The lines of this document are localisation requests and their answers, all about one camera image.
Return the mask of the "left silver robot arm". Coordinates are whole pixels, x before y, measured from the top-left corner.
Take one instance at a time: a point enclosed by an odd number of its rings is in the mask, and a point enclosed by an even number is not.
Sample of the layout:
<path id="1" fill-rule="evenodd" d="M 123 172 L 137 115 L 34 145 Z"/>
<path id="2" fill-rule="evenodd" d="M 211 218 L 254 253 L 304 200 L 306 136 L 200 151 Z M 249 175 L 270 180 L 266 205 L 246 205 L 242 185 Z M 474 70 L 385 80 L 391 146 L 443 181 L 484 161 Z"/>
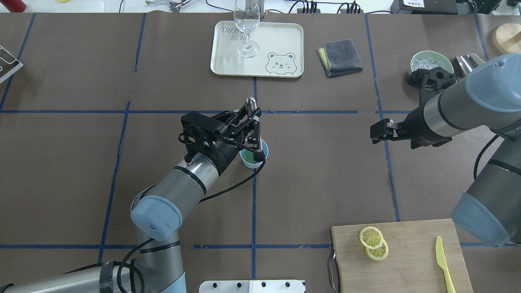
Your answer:
<path id="1" fill-rule="evenodd" d="M 207 191 L 241 150 L 265 163 L 261 115 L 251 97 L 232 112 L 183 115 L 178 139 L 187 149 L 186 156 L 131 204 L 137 247 L 122 261 L 89 265 L 33 284 L 8 284 L 1 287 L 2 293 L 186 293 L 178 231 L 197 204 L 214 198 Z"/>

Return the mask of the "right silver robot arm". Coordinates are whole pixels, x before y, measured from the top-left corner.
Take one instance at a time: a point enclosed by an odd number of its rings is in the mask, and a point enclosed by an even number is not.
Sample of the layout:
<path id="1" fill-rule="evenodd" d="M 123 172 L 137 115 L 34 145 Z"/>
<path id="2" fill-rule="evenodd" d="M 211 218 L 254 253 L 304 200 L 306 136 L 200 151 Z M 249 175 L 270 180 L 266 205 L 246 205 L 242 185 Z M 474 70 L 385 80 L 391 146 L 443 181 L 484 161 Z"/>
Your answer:
<path id="1" fill-rule="evenodd" d="M 452 211 L 456 225 L 492 247 L 520 245 L 520 63 L 518 52 L 497 56 L 457 79 L 440 67 L 419 69 L 409 83 L 419 105 L 402 122 L 370 127 L 374 144 L 410 141 L 411 149 L 440 147 L 456 136 L 483 134 L 494 151 L 478 155 L 473 182 Z"/>

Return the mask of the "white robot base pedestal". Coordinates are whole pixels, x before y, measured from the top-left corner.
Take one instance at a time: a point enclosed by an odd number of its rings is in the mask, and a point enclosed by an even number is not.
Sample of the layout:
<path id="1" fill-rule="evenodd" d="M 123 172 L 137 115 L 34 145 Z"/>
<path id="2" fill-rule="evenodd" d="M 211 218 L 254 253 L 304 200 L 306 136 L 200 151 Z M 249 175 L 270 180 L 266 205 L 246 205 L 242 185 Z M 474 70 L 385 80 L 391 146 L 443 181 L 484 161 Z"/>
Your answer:
<path id="1" fill-rule="evenodd" d="M 207 280 L 199 293 L 305 293 L 303 280 Z"/>

